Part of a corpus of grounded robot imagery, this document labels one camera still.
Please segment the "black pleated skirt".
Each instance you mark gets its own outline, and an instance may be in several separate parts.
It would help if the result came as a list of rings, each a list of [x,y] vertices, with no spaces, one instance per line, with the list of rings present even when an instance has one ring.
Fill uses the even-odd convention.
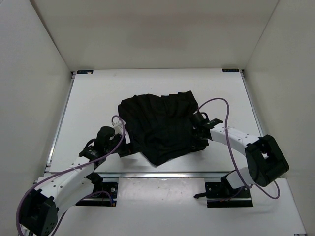
[[[135,95],[122,100],[118,113],[130,140],[148,161],[160,166],[170,159],[204,150],[207,140],[194,134],[190,120],[198,108],[191,91],[164,96]]]

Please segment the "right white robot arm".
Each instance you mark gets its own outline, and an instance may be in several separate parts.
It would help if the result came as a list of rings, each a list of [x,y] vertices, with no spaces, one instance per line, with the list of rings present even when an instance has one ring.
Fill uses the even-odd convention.
[[[235,168],[221,178],[223,195],[232,197],[243,186],[266,187],[288,172],[289,164],[271,135],[250,135],[227,126],[222,120],[209,120],[201,112],[196,112],[191,122],[199,139],[227,145],[229,152],[235,150],[246,158],[246,167]]]

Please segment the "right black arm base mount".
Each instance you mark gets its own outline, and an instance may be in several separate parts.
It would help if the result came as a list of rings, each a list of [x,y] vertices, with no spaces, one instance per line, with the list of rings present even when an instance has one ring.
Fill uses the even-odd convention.
[[[194,195],[195,199],[205,198],[207,208],[252,208],[250,190],[241,186],[233,189],[226,177],[205,179],[205,190]]]

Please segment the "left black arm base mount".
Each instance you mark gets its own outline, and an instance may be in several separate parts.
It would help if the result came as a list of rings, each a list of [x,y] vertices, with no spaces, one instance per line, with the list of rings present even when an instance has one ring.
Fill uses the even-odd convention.
[[[94,185],[92,193],[76,203],[76,206],[115,207],[117,205],[118,182],[105,182],[97,173],[87,177]]]

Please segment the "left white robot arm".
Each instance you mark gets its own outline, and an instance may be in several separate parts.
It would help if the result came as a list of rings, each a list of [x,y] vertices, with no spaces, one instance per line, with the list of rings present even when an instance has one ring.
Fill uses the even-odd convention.
[[[50,175],[31,187],[16,212],[19,235],[23,235],[21,227],[26,227],[37,236],[48,236],[70,207],[87,196],[99,195],[103,183],[95,170],[107,156],[126,150],[125,134],[123,124],[102,127],[67,170]]]

